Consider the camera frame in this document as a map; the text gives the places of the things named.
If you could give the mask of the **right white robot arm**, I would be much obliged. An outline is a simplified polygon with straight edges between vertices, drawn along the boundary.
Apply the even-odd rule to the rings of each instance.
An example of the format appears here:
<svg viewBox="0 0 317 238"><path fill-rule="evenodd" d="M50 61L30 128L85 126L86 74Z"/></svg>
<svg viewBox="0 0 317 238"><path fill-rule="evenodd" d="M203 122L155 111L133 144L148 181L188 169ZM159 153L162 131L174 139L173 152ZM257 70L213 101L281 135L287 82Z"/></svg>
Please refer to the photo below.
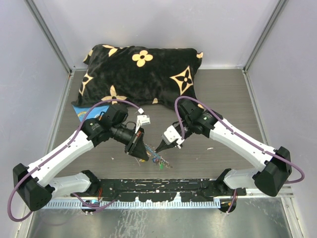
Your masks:
<svg viewBox="0 0 317 238"><path fill-rule="evenodd" d="M162 134L162 141L156 151L181 148L185 139L200 134L222 143L245 158L251 169L226 169L217 178L217 189L222 195L229 195L238 188L257 188L262 193L275 197L292 173L288 149L275 149L262 144L235 128L217 112L203 110L195 102L182 99L177 106L181 122L169 126Z"/></svg>

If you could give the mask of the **green tagged key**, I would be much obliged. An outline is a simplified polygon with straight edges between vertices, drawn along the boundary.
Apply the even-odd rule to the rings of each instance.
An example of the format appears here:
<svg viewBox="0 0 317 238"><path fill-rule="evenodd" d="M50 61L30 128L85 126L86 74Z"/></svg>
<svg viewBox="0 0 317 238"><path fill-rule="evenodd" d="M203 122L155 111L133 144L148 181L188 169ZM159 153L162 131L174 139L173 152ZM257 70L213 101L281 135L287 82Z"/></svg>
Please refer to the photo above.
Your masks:
<svg viewBox="0 0 317 238"><path fill-rule="evenodd" d="M160 169L160 170L163 170L163 168L164 168L163 162L159 162L159 169Z"/></svg>

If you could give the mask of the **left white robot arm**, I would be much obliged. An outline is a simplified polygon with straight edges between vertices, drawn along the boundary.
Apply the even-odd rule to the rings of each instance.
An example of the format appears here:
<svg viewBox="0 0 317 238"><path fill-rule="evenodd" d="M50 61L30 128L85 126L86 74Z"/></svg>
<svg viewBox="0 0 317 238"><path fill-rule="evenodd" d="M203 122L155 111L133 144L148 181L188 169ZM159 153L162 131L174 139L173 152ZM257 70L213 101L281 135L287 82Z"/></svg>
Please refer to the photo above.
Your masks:
<svg viewBox="0 0 317 238"><path fill-rule="evenodd" d="M84 170L73 176L59 178L57 174L82 154L109 139L123 144L126 154L147 161L149 157L143 142L142 126L149 125L151 120L142 109L138 112L135 127L129 129L124 124L128 110L119 104L109 105L97 117L83 119L79 129L46 156L27 166L15 166L14 187L30 211L40 210L58 196L72 193L97 195L101 184L91 171Z"/></svg>

